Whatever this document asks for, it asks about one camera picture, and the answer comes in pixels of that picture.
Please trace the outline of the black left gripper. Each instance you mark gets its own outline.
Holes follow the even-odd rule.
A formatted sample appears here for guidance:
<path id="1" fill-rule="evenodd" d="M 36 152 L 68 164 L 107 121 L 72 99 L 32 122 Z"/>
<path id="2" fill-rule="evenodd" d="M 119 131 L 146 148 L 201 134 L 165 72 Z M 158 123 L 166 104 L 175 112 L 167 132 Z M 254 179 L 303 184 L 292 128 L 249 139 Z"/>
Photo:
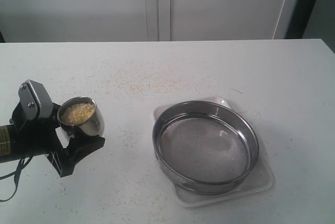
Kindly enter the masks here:
<path id="1" fill-rule="evenodd" d="M 60 177 L 73 174 L 75 166 L 88 155 L 102 148 L 105 138 L 99 135 L 89 136 L 79 131 L 70 138 L 64 148 L 58 138 L 56 129 L 61 105 L 52 103 L 49 118 L 27 120 L 20 103 L 15 107 L 10 119 L 10 154 L 11 156 L 38 156 L 47 154 L 47 159 Z"/>

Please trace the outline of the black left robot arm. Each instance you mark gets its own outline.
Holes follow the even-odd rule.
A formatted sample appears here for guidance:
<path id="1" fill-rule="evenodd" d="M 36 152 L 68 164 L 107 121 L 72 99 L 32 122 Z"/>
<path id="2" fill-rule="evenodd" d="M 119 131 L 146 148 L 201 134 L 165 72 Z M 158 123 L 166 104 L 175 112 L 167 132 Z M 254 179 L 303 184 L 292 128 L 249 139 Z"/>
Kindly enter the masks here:
<path id="1" fill-rule="evenodd" d="M 21 104 L 15 107 L 10 124 L 1 126 L 1 162 L 9 162 L 48 154 L 60 143 L 56 129 L 60 126 L 57 112 L 60 105 L 53 104 L 48 118 L 26 119 Z"/>

